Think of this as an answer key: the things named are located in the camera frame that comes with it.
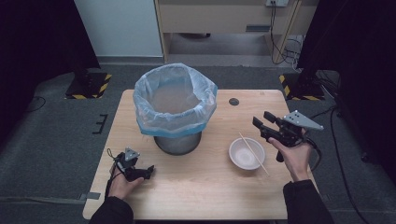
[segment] black stand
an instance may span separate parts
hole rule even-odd
[[[100,98],[105,92],[111,75],[107,73],[75,74],[65,93],[67,99]]]
[[[315,82],[316,76],[307,76],[304,71],[283,74],[281,82],[288,100],[322,100],[324,93],[320,85]]]

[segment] metal trash can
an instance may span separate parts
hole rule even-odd
[[[154,136],[171,155],[193,151],[216,110],[218,87],[182,63],[155,68],[134,86],[136,121],[142,134]]]

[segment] gray floor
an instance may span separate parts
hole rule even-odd
[[[299,48],[293,40],[288,43],[289,50]],[[272,64],[260,35],[212,35],[209,38],[175,35],[167,63],[192,66],[219,84],[220,89],[282,90],[278,76],[295,72],[291,63]],[[103,64],[103,70],[113,78],[104,97],[96,100],[64,99],[72,74],[58,76],[37,87],[36,95],[46,99],[46,103],[37,111],[25,114],[0,154],[0,197],[71,199],[74,204],[0,203],[0,223],[88,222],[81,215],[84,202],[78,197],[90,190],[120,96],[157,65]],[[336,73],[327,73],[337,77]],[[287,101],[287,104],[290,110],[298,109],[310,117],[334,105],[330,95],[326,94],[325,98],[324,101]],[[41,98],[35,99],[30,108],[39,108],[42,104]],[[96,122],[102,120],[100,114],[109,115],[103,133],[92,134],[98,130]],[[313,175],[336,223],[363,222],[347,197],[331,126],[350,192],[361,213],[373,224],[396,223],[395,186],[382,167],[361,161],[361,149],[342,118],[334,115],[331,125],[328,113],[315,121],[324,125],[325,130],[312,133],[323,152],[323,160]]]

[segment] blue plastic bag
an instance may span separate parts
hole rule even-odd
[[[216,109],[218,87],[182,63],[155,68],[134,85],[142,134],[177,138],[201,132]]]

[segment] person's right hand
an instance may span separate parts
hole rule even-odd
[[[309,179],[308,161],[312,150],[310,144],[301,143],[296,147],[285,147],[275,138],[270,137],[268,141],[283,155],[294,182]]]
[[[128,195],[132,193],[134,188],[139,186],[145,180],[143,177],[139,177],[136,180],[129,182],[125,178],[125,175],[121,174],[121,171],[118,168],[114,170],[113,176],[115,177],[111,182],[111,186],[108,191],[108,197],[117,197],[121,200],[124,200],[126,197],[128,197]]]

